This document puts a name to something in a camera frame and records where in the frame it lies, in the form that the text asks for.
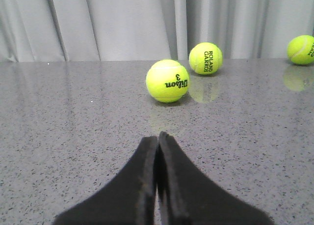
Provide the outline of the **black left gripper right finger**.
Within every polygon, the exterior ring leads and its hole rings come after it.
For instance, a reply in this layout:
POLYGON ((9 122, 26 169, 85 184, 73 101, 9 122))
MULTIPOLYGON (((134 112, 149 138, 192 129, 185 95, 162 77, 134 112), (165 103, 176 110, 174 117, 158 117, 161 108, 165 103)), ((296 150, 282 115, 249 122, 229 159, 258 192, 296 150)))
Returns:
POLYGON ((166 132, 159 135, 157 186, 165 225, 273 224, 263 211, 205 176, 166 132))

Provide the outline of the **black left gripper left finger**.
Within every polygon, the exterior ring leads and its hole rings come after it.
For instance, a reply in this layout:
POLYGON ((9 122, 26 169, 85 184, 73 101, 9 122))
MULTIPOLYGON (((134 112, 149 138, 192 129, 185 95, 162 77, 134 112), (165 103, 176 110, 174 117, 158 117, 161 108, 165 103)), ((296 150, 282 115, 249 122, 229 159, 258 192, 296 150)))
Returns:
POLYGON ((144 137, 120 172, 101 190, 58 215, 55 225, 152 225, 157 138, 144 137))

